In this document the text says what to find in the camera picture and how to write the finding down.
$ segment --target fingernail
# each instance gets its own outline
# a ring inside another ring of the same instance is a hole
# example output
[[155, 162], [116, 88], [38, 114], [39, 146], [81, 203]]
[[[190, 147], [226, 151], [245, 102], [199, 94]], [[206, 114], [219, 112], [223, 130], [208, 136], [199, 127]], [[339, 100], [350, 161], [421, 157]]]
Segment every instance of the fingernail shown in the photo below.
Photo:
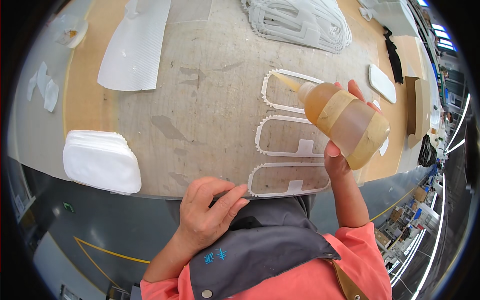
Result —
[[338, 155], [340, 155], [340, 150], [335, 149], [334, 151], [332, 151], [332, 149], [330, 148], [327, 150], [327, 155], [330, 157], [337, 157]]
[[338, 153], [336, 155], [332, 155], [331, 153], [327, 152], [328, 156], [330, 157], [337, 157], [338, 156]]

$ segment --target white foam frame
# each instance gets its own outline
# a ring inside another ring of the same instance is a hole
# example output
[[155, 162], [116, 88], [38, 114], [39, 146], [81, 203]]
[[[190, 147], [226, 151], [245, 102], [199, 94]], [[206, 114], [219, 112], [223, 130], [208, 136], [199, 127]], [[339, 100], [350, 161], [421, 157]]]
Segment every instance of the white foam frame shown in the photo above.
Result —
[[294, 108], [294, 107], [291, 107], [291, 106], [275, 104], [275, 103], [272, 103], [272, 102], [268, 101], [267, 96], [266, 96], [266, 92], [267, 92], [268, 79], [270, 78], [270, 76], [272, 76], [272, 71], [280, 73], [280, 74], [284, 74], [284, 75], [289, 75], [289, 76], [305, 79], [305, 80], [308, 80], [308, 81], [311, 81], [311, 82], [315, 82], [317, 84], [322, 84], [325, 81], [321, 81], [320, 79], [316, 79], [316, 78], [313, 78], [313, 77], [310, 77], [310, 76], [307, 76], [307, 75], [303, 75], [303, 74], [300, 74], [300, 73], [295, 73], [295, 72], [288, 71], [288, 70], [283, 70], [283, 69], [271, 70], [270, 72], [268, 72], [268, 74], [264, 78], [264, 83], [262, 85], [262, 98], [267, 105], [269, 105], [270, 107], [273, 107], [275, 109], [297, 112], [299, 114], [305, 114], [305, 110], [303, 108]]
[[260, 136], [262, 135], [262, 128], [268, 120], [280, 120], [280, 121], [290, 121], [298, 122], [304, 124], [311, 124], [307, 119], [295, 118], [289, 116], [279, 116], [273, 115], [268, 116], [263, 121], [260, 122], [260, 125], [257, 127], [257, 134], [255, 135], [255, 147], [262, 154], [267, 154], [268, 156], [287, 156], [287, 157], [324, 157], [323, 153], [313, 153], [313, 140], [299, 140], [299, 147], [296, 152], [275, 152], [275, 151], [265, 151], [260, 148]]
[[330, 179], [328, 179], [327, 185], [325, 185], [322, 188], [312, 189], [312, 190], [302, 190], [301, 188], [303, 186], [303, 180], [291, 180], [288, 183], [288, 189], [286, 192], [256, 194], [252, 192], [253, 177], [256, 171], [266, 167], [325, 167], [325, 164], [324, 163], [264, 163], [264, 164], [261, 164], [257, 166], [255, 169], [253, 169], [252, 173], [248, 176], [248, 191], [250, 192], [250, 195], [255, 197], [260, 197], [260, 198], [306, 195], [306, 194], [321, 192], [330, 185]]

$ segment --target bottle nozzle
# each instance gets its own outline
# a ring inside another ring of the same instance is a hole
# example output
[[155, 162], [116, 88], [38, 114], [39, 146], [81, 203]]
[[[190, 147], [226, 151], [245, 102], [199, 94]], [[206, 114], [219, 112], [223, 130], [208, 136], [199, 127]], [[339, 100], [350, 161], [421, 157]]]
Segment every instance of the bottle nozzle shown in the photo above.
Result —
[[277, 73], [275, 71], [271, 71], [272, 75], [276, 76], [278, 79], [283, 81], [286, 85], [288, 85], [293, 91], [298, 92], [300, 90], [301, 84], [296, 82], [293, 79], [290, 79], [286, 77], [285, 75], [282, 75], [280, 73]]

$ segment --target glue bottle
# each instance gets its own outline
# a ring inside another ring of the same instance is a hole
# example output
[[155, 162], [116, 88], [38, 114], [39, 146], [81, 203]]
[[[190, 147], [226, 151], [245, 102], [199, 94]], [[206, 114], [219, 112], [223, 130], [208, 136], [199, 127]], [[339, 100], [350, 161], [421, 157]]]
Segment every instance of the glue bottle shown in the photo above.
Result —
[[272, 72], [298, 93], [305, 116], [340, 148], [352, 170], [365, 166], [390, 132], [390, 123], [346, 90], [331, 84], [300, 84]]

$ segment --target white textured sheet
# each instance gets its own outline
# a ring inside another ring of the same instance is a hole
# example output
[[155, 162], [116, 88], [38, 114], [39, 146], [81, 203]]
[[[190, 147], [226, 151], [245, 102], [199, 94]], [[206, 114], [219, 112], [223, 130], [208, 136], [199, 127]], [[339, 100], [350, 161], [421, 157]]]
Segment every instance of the white textured sheet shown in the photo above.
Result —
[[130, 0], [110, 40], [97, 82], [118, 91], [156, 88], [170, 0]]
[[395, 92], [395, 86], [394, 84], [390, 81], [387, 75], [382, 72], [377, 66], [375, 65], [370, 65], [369, 68], [369, 79], [370, 79], [370, 85], [374, 89], [376, 89], [382, 96], [385, 97], [388, 101], [391, 103], [396, 102], [396, 92]]
[[73, 181], [98, 189], [132, 194], [142, 187], [137, 158], [118, 133], [70, 131], [63, 167]]
[[53, 112], [53, 109], [57, 104], [58, 97], [59, 86], [50, 79], [50, 81], [47, 83], [47, 87], [45, 88], [45, 102], [43, 104], [43, 108], [49, 112]]
[[28, 101], [32, 100], [33, 89], [35, 89], [35, 86], [36, 86], [36, 74], [37, 73], [38, 73], [38, 71], [35, 72], [35, 75], [33, 75], [33, 77], [30, 78], [30, 80], [28, 81], [28, 85], [27, 85], [27, 100]]
[[36, 74], [36, 84], [38, 85], [38, 89], [40, 90], [42, 98], [45, 98], [45, 89], [47, 88], [47, 84], [50, 79], [52, 78], [47, 75], [47, 64], [45, 64], [43, 61], [40, 64], [40, 68], [38, 68], [38, 72]]

